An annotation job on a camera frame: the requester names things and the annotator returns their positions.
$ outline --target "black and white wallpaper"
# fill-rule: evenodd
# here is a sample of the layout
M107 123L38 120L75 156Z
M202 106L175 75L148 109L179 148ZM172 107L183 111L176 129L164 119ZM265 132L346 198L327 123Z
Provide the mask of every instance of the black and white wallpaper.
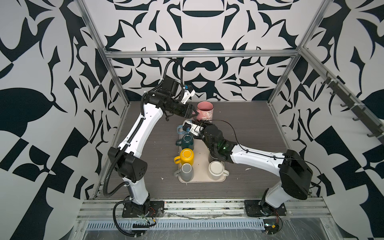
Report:
M109 51L295 49L321 0L86 0Z
M124 102L73 0L1 5L1 239L68 239Z
M384 119L384 2L335 0L309 50Z
M290 57L180 58L183 81L196 93L192 100L268 100ZM112 64L131 101L156 86L168 58L113 59ZM171 63L167 75L180 79Z
M384 2L335 0L309 50L372 112L383 119ZM313 169L313 195L322 196L343 237L384 237L384 146L301 58L273 102L290 147Z

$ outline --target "yellow mug handle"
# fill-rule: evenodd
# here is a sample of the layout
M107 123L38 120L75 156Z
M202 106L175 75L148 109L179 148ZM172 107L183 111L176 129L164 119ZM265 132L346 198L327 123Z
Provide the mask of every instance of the yellow mug handle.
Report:
M180 160L180 156L175 157L175 163L176 163L176 164L179 164L180 162L181 162L181 160Z

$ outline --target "black mounting plate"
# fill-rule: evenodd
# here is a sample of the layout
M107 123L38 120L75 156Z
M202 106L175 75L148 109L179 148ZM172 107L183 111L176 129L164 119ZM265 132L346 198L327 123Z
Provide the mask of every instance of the black mounting plate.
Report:
M164 213L164 201L150 201L149 205L150 205L150 210L149 210L149 214L147 215L147 217L151 217L152 214L154 213L154 211L151 210L151 207L155 211L161 211L162 213ZM124 204L124 208L123 208L121 216L124 217L124 218L127 218L127 217L137 217L136 214L132 213L132 204L131 204L131 202L127 202L127 203Z
M244 200L245 212L249 217L260 215L259 202L260 200ZM285 216L286 209L284 204L282 204L277 209L277 213L279 214L279 216ZM276 213L275 212L271 213L271 216L276 216Z

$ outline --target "white mug handle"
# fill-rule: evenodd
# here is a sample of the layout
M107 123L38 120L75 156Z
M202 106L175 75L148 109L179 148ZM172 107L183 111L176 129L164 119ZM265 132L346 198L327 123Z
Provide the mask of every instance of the white mug handle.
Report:
M229 172L227 170L224 170L223 175L224 176L229 176Z
M181 169L176 170L176 171L173 173L173 176L178 177L178 176L180 175L180 172L181 172Z

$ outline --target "dark green mug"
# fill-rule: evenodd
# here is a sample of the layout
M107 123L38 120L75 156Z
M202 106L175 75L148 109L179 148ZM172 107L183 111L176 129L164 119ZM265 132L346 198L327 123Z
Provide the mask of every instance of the dark green mug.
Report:
M184 135L182 139L176 141L176 146L181 146L181 149L189 148L193 150L193 137L189 134Z

